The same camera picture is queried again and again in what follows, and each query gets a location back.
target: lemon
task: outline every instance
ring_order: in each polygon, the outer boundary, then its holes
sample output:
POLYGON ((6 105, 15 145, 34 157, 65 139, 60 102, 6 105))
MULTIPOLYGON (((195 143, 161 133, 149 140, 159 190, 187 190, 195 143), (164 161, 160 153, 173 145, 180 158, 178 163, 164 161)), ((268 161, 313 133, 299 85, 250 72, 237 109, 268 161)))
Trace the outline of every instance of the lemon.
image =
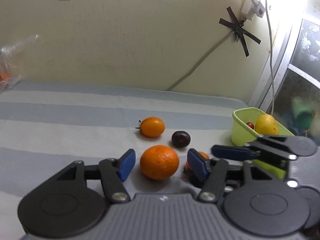
POLYGON ((254 130, 259 134, 279 134, 278 124, 270 114, 261 115, 256 122, 254 130))

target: power strip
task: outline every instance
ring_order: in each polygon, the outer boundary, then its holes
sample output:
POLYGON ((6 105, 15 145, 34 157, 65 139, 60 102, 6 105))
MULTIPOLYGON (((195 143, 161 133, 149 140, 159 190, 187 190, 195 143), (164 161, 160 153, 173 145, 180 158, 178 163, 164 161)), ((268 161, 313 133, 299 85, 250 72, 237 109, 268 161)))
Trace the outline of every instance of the power strip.
POLYGON ((241 13, 243 14, 243 17, 245 17, 247 20, 252 21, 252 17, 254 15, 257 15, 260 18, 264 16, 266 9, 261 3, 261 0, 255 0, 255 1, 257 2, 256 5, 253 4, 251 0, 246 0, 241 9, 241 13))

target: wall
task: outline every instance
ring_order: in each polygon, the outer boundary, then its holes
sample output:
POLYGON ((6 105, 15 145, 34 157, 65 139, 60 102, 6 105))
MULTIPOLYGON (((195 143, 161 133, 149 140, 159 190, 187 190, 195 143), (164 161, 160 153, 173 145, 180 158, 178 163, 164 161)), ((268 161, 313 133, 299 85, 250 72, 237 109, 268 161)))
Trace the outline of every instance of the wall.
MULTIPOLYGON (((166 90, 230 30, 231 6, 245 0, 0 0, 0 46, 31 34, 39 41, 15 59, 25 79, 166 90)), ((279 3, 272 6, 273 34, 279 3)), ((266 17, 244 28, 249 57, 230 37, 174 91, 247 102, 269 54, 266 17)))

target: green plastic basket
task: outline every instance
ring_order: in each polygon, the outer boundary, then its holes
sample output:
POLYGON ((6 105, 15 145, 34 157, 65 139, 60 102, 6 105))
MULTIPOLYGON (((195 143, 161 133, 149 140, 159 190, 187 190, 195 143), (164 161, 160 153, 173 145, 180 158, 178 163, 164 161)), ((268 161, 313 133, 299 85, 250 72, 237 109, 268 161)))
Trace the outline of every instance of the green plastic basket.
MULTIPOLYGON (((247 142, 254 141, 259 136, 259 134, 249 126, 247 126, 246 123, 252 122, 253 124, 255 124, 259 116, 263 114, 265 114, 265 112, 255 107, 248 107, 234 111, 232 114, 232 144, 235 146, 242 146, 247 142)), ((279 135, 293 136, 293 134, 287 128, 285 128, 279 122, 277 123, 279 127, 279 135)), ((255 160, 255 162, 268 170, 270 173, 277 176, 279 179, 283 179, 285 177, 285 171, 258 160, 255 160)))

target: power cord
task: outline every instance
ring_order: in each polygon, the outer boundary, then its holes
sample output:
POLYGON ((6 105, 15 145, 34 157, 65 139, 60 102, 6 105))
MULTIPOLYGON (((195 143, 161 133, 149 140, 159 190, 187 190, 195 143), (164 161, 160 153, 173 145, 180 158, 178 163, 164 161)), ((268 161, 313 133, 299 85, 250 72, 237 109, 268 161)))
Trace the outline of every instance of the power cord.
POLYGON ((207 51, 206 54, 204 54, 201 59, 198 60, 198 62, 190 69, 190 71, 185 74, 182 78, 180 78, 177 82, 175 82, 171 87, 167 89, 167 91, 171 91, 176 86, 178 86, 182 81, 184 81, 188 76, 190 76, 204 60, 212 53, 214 52, 222 43, 224 43, 232 34, 234 31, 229 32, 226 36, 224 36, 217 44, 215 44, 211 49, 207 51))
POLYGON ((269 39, 270 39, 270 72, 271 72, 271 86, 272 86, 272 107, 271 107, 271 115, 273 115, 273 110, 275 108, 275 83, 273 78, 273 72, 272 72, 272 55, 273 55, 273 49, 272 49, 272 31, 271 31, 271 24, 270 24, 270 18, 268 13, 268 1, 266 0, 266 15, 267 15, 267 21, 268 21, 268 28, 269 28, 269 39))

